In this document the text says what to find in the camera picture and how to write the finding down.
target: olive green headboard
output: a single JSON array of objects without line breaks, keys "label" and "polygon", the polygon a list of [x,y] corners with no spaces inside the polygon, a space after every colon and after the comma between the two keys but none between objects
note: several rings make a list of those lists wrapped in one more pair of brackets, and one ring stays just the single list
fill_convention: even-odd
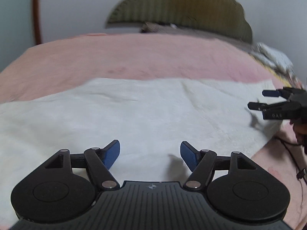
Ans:
[{"label": "olive green headboard", "polygon": [[119,22],[175,24],[252,42],[250,25],[235,0],[123,0],[108,24]]}]

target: hand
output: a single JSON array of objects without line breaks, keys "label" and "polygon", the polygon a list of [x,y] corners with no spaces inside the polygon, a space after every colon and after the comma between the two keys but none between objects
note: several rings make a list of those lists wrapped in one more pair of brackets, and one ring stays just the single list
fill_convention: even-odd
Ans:
[{"label": "hand", "polygon": [[307,135],[307,123],[301,123],[299,120],[290,120],[290,124],[293,125],[297,143],[302,144],[304,142],[303,135]]}]

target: black ribbed plate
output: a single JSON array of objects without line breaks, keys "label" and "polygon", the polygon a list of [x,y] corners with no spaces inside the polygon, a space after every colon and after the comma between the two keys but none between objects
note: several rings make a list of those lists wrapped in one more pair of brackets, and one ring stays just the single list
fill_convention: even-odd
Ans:
[{"label": "black ribbed plate", "polygon": [[177,182],[125,182],[103,192],[84,215],[57,224],[20,220],[12,230],[290,230],[283,221],[267,225],[232,222],[215,212],[201,193]]}]

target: blue gripper pad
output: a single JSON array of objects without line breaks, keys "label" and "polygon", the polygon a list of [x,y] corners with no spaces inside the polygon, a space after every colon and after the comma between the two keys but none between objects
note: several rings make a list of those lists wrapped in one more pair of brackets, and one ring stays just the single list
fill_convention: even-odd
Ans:
[{"label": "blue gripper pad", "polygon": [[119,141],[118,140],[112,141],[106,147],[104,147],[103,150],[105,151],[105,154],[102,162],[107,169],[110,169],[119,156],[120,152]]},{"label": "blue gripper pad", "polygon": [[276,90],[263,90],[262,95],[264,97],[279,97],[281,94]]},{"label": "blue gripper pad", "polygon": [[199,151],[186,141],[180,145],[180,155],[192,172],[201,160]]}]

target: black robotic gripper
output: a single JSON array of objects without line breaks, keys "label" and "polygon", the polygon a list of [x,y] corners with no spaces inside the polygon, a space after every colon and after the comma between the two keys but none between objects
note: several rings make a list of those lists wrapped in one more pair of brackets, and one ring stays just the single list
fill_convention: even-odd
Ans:
[{"label": "black robotic gripper", "polygon": [[[277,90],[263,90],[265,97],[283,97],[287,101],[275,104],[249,102],[250,110],[262,112],[263,119],[268,120],[300,120],[307,123],[307,92],[303,89],[284,87]],[[307,154],[307,136],[303,142],[305,154]]]},{"label": "black robotic gripper", "polygon": [[[290,229],[283,221],[287,188],[240,152],[218,156],[182,142],[192,174],[179,182],[125,181],[109,172],[119,141],[70,154],[59,150],[19,182],[11,203],[19,218],[12,230],[64,229]],[[89,180],[73,174],[84,168]],[[216,170],[228,174],[213,180]]]}]

